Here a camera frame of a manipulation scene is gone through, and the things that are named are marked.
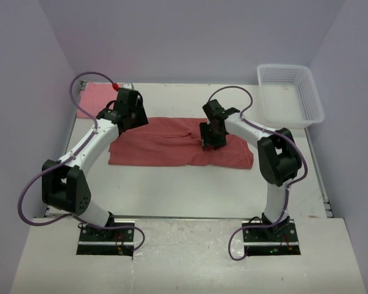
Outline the red t shirt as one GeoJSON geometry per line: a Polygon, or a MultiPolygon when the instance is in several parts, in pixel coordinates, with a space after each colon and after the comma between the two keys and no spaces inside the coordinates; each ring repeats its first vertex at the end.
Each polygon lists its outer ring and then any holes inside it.
{"type": "Polygon", "coordinates": [[[228,134],[227,145],[202,149],[199,124],[204,118],[154,117],[121,134],[109,146],[110,165],[179,167],[185,165],[250,170],[254,155],[245,140],[228,134]]]}

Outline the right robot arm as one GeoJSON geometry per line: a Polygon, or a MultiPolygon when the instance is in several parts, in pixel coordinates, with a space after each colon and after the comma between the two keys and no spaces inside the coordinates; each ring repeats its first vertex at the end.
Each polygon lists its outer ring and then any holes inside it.
{"type": "Polygon", "coordinates": [[[227,145],[228,135],[235,135],[254,146],[259,170],[267,182],[262,224],[273,228],[286,222],[289,185],[303,164],[291,132],[251,122],[236,108],[224,109],[216,99],[207,102],[202,109],[207,117],[207,122],[199,125],[202,148],[220,149],[227,145]]]}

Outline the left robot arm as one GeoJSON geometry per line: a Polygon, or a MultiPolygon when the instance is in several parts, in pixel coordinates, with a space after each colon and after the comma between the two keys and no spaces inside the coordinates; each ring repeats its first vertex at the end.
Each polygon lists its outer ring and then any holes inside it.
{"type": "Polygon", "coordinates": [[[140,92],[120,88],[117,98],[98,113],[92,128],[67,154],[43,164],[42,201],[91,226],[110,227],[113,216],[91,199],[86,176],[113,141],[127,130],[146,124],[140,92]]]}

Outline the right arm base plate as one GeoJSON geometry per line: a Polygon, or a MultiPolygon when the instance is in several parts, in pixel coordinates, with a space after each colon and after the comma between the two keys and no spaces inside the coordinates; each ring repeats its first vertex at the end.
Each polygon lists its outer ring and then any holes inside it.
{"type": "Polygon", "coordinates": [[[252,256],[300,255],[301,250],[293,220],[271,229],[245,229],[243,231],[245,253],[252,256]]]}

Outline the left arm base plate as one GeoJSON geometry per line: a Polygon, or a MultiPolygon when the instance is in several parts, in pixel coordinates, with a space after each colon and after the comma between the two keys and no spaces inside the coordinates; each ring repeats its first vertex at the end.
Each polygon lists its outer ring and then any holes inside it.
{"type": "Polygon", "coordinates": [[[78,224],[80,229],[77,255],[127,256],[134,254],[134,229],[131,222],[114,222],[117,230],[101,230],[86,224],[78,224]]]}

